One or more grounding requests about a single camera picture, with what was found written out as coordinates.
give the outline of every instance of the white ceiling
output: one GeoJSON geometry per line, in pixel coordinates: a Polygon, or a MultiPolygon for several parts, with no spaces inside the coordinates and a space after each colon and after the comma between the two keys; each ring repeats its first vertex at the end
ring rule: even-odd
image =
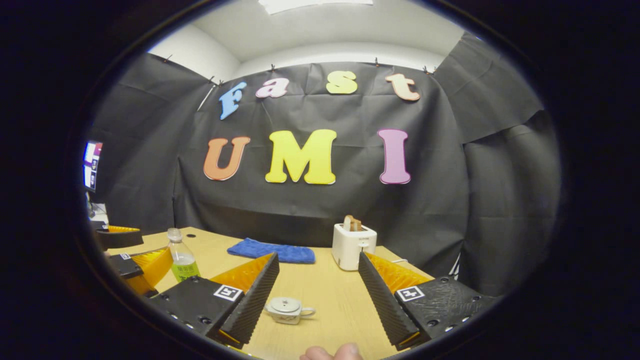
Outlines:
{"type": "Polygon", "coordinates": [[[377,42],[446,56],[463,29],[409,0],[373,6],[324,4],[268,15],[258,0],[233,0],[194,25],[241,63],[295,47],[332,42],[377,42]]]}

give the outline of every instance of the white teapot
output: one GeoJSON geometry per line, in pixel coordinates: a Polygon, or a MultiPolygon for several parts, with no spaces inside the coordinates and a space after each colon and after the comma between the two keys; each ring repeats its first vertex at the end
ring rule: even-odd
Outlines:
{"type": "Polygon", "coordinates": [[[297,324],[300,318],[308,318],[316,313],[313,307],[302,307],[300,300],[290,297],[275,297],[264,309],[276,322],[297,324]]]}

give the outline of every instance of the black backdrop cloth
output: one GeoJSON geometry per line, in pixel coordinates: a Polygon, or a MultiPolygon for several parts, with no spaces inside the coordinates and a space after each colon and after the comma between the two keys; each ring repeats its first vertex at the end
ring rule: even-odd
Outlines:
{"type": "Polygon", "coordinates": [[[371,63],[313,63],[214,86],[180,65],[146,54],[95,111],[89,134],[104,142],[96,201],[113,225],[145,234],[193,226],[259,241],[330,247],[333,225],[352,214],[378,232],[378,245],[432,275],[460,255],[460,280],[499,295],[545,255],[559,200],[560,164],[548,114],[516,68],[465,34],[435,74],[371,63]],[[353,94],[329,94],[335,70],[356,74],[353,94]],[[404,101],[386,76],[413,79],[404,101]],[[255,92],[290,80],[279,98],[255,92]],[[240,82],[238,109],[224,120],[219,98],[240,82]],[[383,184],[379,129],[402,129],[407,184],[383,184]],[[336,131],[335,184],[268,183],[275,131],[302,147],[311,132],[336,131]],[[249,136],[226,181],[203,171],[209,140],[249,136]]]}

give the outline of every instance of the computer monitor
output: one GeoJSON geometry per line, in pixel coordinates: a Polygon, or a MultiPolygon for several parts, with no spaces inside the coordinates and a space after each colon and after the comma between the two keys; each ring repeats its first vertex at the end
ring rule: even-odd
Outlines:
{"type": "Polygon", "coordinates": [[[86,143],[83,161],[84,187],[91,192],[95,192],[95,183],[98,173],[98,161],[100,161],[101,150],[101,142],[89,140],[86,143]]]}

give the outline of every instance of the blue letter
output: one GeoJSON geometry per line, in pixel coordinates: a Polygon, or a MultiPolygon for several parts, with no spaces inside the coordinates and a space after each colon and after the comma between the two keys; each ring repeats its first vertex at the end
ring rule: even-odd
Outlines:
{"type": "Polygon", "coordinates": [[[231,115],[231,113],[238,109],[236,101],[240,101],[240,99],[242,99],[242,91],[240,90],[245,87],[246,83],[243,81],[220,97],[219,100],[222,102],[222,115],[220,115],[220,120],[224,120],[225,117],[231,115]]]}

